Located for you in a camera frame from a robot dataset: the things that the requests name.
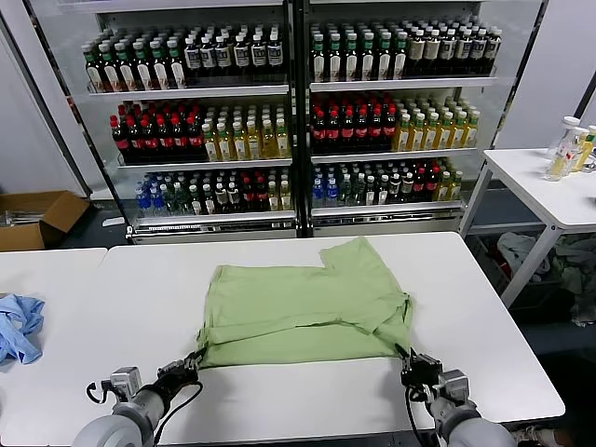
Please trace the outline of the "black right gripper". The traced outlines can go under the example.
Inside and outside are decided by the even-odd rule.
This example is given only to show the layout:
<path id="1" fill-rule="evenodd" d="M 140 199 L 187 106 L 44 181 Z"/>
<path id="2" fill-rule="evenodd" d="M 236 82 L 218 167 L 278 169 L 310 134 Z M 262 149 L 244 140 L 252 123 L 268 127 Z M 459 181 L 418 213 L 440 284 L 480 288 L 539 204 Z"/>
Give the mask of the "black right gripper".
<path id="1" fill-rule="evenodd" d="M 442 363 L 426 354 L 415 354 L 395 344 L 400 359 L 404 361 L 400 374 L 404 386 L 434 386 L 439 383 Z"/>

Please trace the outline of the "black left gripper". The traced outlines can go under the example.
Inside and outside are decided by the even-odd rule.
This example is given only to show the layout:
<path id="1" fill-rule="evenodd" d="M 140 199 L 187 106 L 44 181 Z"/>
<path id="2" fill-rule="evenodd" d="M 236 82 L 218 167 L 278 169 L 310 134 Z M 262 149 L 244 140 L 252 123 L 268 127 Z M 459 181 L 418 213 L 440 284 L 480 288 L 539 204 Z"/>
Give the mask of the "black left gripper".
<path id="1" fill-rule="evenodd" d="M 190 386 L 198 381 L 198 369 L 206 350 L 199 348 L 189 353 L 185 359 L 178 359 L 157 371 L 157 381 L 163 386 Z"/>

